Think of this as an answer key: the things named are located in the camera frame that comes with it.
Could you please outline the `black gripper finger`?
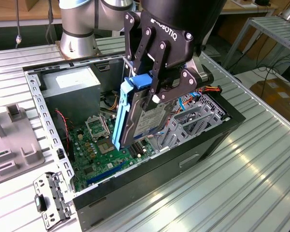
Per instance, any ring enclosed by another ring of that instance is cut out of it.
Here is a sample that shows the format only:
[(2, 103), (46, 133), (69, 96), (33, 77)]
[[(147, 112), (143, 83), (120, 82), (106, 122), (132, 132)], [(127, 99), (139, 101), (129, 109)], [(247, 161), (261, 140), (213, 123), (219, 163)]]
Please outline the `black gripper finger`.
[(125, 54), (135, 73), (147, 73), (153, 61), (147, 55), (156, 36), (156, 29), (148, 25), (146, 14), (126, 12), (124, 19)]
[(191, 59), (194, 66), (167, 69), (166, 60), (171, 55), (171, 45), (161, 41), (152, 69), (152, 83), (144, 110), (152, 110), (159, 103), (167, 103), (213, 83), (212, 73), (199, 61)]

